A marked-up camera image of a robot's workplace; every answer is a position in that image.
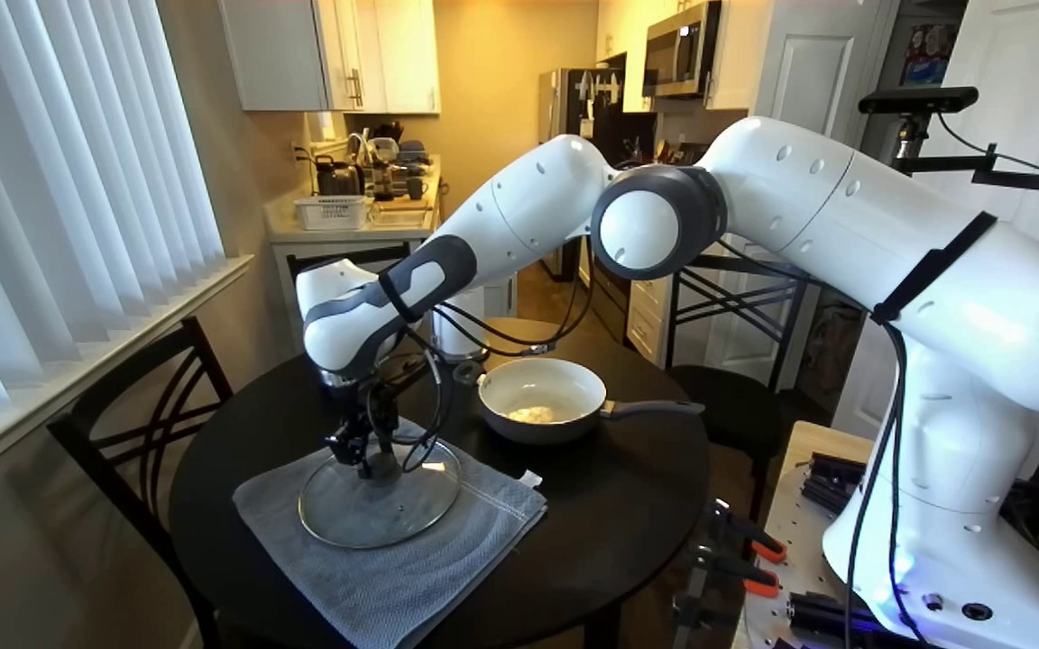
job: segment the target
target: frying pan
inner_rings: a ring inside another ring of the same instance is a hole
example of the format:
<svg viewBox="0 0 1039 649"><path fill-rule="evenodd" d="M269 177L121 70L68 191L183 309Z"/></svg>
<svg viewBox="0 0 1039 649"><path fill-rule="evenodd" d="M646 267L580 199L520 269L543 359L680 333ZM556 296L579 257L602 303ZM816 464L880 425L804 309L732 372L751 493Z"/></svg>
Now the frying pan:
<svg viewBox="0 0 1039 649"><path fill-rule="evenodd" d="M498 435L526 448L561 448L598 422L642 411L705 413L705 405L691 401L619 405L596 372L561 357L520 357L479 374L476 401Z"/></svg>

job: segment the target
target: cable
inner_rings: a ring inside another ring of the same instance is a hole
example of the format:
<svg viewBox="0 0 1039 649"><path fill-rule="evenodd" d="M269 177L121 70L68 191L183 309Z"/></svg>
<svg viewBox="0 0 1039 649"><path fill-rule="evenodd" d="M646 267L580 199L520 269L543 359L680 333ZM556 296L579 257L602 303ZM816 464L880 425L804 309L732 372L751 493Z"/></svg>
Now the cable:
<svg viewBox="0 0 1039 649"><path fill-rule="evenodd" d="M886 418L886 435L874 451L874 460L865 469L865 496L859 500L859 513L854 513L854 524L853 524L853 544L847 544L847 566L844 566L844 649L853 649L853 591L854 591L854 559L859 559L859 542L864 542L864 525L865 525L865 513L870 513L870 500L874 500L874 490L877 490L877 476L880 476L880 460L889 454L889 448L894 451L890 454L890 536L889 536L889 585L890 585L890 600L894 604L902 609L902 619L911 625L911 631L916 634L916 640L927 644L924 631L916 626L916 619L911 618L898 586L894 586L894 536L898 536L898 440L902 440L902 425L905 425L905 344L902 344L902 333L886 323L889 338L890 338L890 350L898 357L898 378L894 378L894 393L890 393L890 408L889 408L889 418Z"/></svg>
<svg viewBox="0 0 1039 649"><path fill-rule="evenodd" d="M520 338L520 334L508 334L508 333L489 323L483 318L476 318L476 314L456 305L456 303L441 303L436 314L441 314L459 334L465 334L473 347L479 347L479 350L489 350L489 354L498 354L498 357L531 357L531 354L543 354L543 350L556 350L561 338L567 338L569 333L580 327L580 322L584 322L590 309L591 309L591 289L584 289L584 305L579 305L579 296L580 296L580 282L574 282L569 303L567 303L567 309L565 309L565 318L561 318L561 323L556 323L556 333L554 333L548 338ZM468 333L462 322L456 322L452 314L459 314L459 318L473 322L476 327L483 327L489 334L498 334L498 338L516 344L516 347L524 347L524 350L491 347L489 338L473 334L473 333Z"/></svg>
<svg viewBox="0 0 1039 649"><path fill-rule="evenodd" d="M894 393L894 435L890 435L890 524L889 524L889 585L890 585L890 600L902 609L911 631L916 634L916 640L927 644L924 631L916 626L902 591L894 586L894 542L898 542L898 514L902 514L902 440L905 440L905 368L911 368L911 350L905 350L905 334L898 327L886 327L890 338L890 350L898 357L902 368L902 387Z"/></svg>
<svg viewBox="0 0 1039 649"><path fill-rule="evenodd" d="M1019 158L1019 155L1001 155L1001 152L989 152L989 149L983 149L983 145L970 145L967 138L959 138L959 132L951 125L947 113L939 113L939 122L943 122L943 130L947 130L953 139L959 139L959 145L970 149L970 152L996 155L996 158L1006 158L1006 162L1039 169L1039 162L1029 162L1029 158Z"/></svg>
<svg viewBox="0 0 1039 649"><path fill-rule="evenodd" d="M400 458L400 472L415 472L441 445L441 429L452 413L452 387L436 382L433 422L412 440L407 454Z"/></svg>

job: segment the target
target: gray cloth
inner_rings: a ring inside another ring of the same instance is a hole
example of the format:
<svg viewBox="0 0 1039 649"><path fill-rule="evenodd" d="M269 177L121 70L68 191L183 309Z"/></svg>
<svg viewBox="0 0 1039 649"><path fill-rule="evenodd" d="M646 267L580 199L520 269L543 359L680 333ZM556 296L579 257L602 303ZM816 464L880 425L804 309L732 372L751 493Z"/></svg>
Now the gray cloth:
<svg viewBox="0 0 1039 649"><path fill-rule="evenodd" d="M313 451L236 490L240 514L306 602L353 644L418 644L548 513L547 493L452 448L462 490L427 535L371 551L313 542L295 514L306 476L331 460Z"/></svg>

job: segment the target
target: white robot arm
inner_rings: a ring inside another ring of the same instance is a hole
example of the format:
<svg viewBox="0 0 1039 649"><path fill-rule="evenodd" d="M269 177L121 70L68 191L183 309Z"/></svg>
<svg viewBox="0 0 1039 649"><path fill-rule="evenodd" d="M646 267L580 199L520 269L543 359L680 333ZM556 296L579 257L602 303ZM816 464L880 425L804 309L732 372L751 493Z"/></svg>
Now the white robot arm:
<svg viewBox="0 0 1039 649"><path fill-rule="evenodd" d="M651 191L602 210L625 185ZM722 193L700 169L619 174L590 139L554 138L495 174L383 277L353 263L305 269L295 277L305 350L328 387L349 387L371 374L399 334L441 298L516 273L596 225L602 263L625 277L666 277L722 233L722 214Z"/></svg>
<svg viewBox="0 0 1039 649"><path fill-rule="evenodd" d="M328 387L349 387L441 298L579 233L591 233L610 269L666 277L728 228L877 305L970 220L973 210L774 120L728 125L691 169L619 174L590 139L556 138L491 177L379 282L349 263L301 273L305 347ZM827 559L847 576L859 544L853 586L890 631L1039 649L1039 556L1001 519L1031 445L1029 411L1039 411L1039 244L989 228L894 323L911 344L898 535L880 472L827 530Z"/></svg>

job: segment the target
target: round table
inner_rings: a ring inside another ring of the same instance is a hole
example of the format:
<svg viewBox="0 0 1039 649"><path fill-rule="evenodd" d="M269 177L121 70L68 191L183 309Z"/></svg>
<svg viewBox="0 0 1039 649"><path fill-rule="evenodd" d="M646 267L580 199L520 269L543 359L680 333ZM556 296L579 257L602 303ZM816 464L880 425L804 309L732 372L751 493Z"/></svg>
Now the round table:
<svg viewBox="0 0 1039 649"><path fill-rule="evenodd" d="M680 401L680 387L627 347L556 350L598 372L613 401ZM427 422L433 382L400 393ZM230 490L320 448L336 429L311 359L292 357L245 387L187 448L169 525L183 568L230 626L281 644L348 644L269 559ZM473 458L547 482L548 514L427 639L427 644L520 644L584 625L590 644L619 644L621 602L655 580L705 513L709 440L692 413L633 413L569 448L514 448L468 408L452 435Z"/></svg>

